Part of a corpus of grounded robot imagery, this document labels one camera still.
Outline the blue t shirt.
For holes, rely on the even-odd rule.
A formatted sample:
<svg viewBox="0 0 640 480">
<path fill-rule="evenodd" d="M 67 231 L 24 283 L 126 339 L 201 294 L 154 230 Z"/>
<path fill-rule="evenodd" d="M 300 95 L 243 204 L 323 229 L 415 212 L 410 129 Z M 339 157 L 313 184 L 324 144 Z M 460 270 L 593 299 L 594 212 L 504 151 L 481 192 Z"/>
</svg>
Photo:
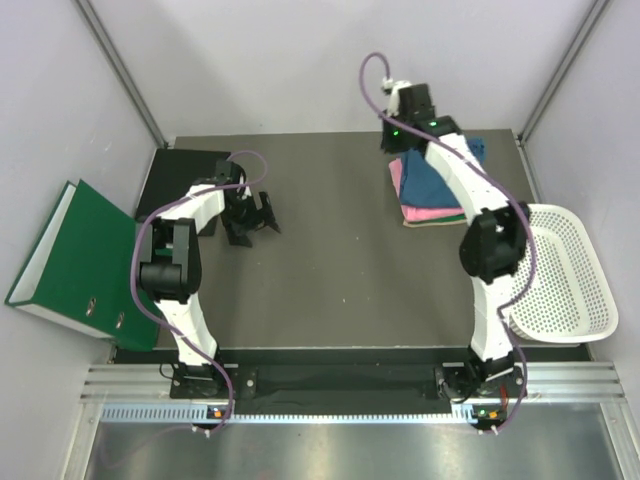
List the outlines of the blue t shirt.
<svg viewBox="0 0 640 480">
<path fill-rule="evenodd" d="M 430 166 L 420 151 L 411 149 L 400 155 L 399 200 L 403 206 L 428 209 L 460 207 L 440 174 Z"/>
</svg>

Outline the pink t shirt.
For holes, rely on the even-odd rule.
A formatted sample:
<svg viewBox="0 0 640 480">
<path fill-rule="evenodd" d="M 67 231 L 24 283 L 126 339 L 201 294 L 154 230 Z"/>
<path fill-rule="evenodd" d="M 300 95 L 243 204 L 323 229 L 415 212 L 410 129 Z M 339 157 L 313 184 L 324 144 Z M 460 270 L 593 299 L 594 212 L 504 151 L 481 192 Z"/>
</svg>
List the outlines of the pink t shirt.
<svg viewBox="0 0 640 480">
<path fill-rule="evenodd" d="M 402 161 L 396 158 L 389 163 L 391 181 L 397 198 L 400 198 L 400 184 L 403 173 Z M 446 216 L 464 214 L 461 208 L 423 208 L 405 205 L 400 202 L 403 222 L 423 222 Z"/>
</svg>

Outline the white perforated plastic basket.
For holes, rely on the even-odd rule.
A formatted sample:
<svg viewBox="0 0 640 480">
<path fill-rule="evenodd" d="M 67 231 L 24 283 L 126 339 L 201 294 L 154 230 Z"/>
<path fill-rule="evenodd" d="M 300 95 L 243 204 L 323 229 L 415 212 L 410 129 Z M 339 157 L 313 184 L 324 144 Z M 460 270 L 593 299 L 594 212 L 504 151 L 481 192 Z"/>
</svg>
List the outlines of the white perforated plastic basket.
<svg viewBox="0 0 640 480">
<path fill-rule="evenodd" d="M 611 336 L 619 314 L 587 230 L 570 210 L 530 206 L 537 261 L 531 287 L 510 310 L 523 339 L 578 344 Z"/>
</svg>

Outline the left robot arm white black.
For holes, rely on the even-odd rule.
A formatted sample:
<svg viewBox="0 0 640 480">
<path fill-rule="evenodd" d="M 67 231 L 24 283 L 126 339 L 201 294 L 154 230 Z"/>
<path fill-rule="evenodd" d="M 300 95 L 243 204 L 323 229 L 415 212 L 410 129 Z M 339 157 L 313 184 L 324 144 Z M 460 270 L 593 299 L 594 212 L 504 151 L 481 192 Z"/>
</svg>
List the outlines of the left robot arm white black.
<svg viewBox="0 0 640 480">
<path fill-rule="evenodd" d="M 251 233 L 264 228 L 279 232 L 268 193 L 254 192 L 253 185 L 229 156 L 216 163 L 212 174 L 194 180 L 179 199 L 154 210 L 139 227 L 131 260 L 131 294 L 135 301 L 146 296 L 155 305 L 158 311 L 148 318 L 176 342 L 173 398 L 206 399 L 233 392 L 198 295 L 202 281 L 198 236 L 220 222 L 230 245 L 250 248 Z"/>
</svg>

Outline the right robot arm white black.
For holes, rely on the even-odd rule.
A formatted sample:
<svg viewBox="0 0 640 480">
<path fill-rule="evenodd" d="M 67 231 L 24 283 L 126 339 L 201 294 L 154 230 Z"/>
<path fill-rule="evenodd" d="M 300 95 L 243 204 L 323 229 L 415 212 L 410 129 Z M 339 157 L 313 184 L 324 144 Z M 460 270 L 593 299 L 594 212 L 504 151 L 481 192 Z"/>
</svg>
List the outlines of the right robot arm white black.
<svg viewBox="0 0 640 480">
<path fill-rule="evenodd" d="M 424 164 L 454 195 L 467 223 L 459 258 L 472 282 L 474 331 L 466 378 L 447 387 L 459 397 L 490 395 L 514 370 L 507 304 L 526 255 L 529 209 L 510 200 L 487 175 L 453 118 L 436 114 L 427 85 L 386 78 L 382 90 L 388 98 L 382 116 L 383 150 L 420 152 Z"/>
</svg>

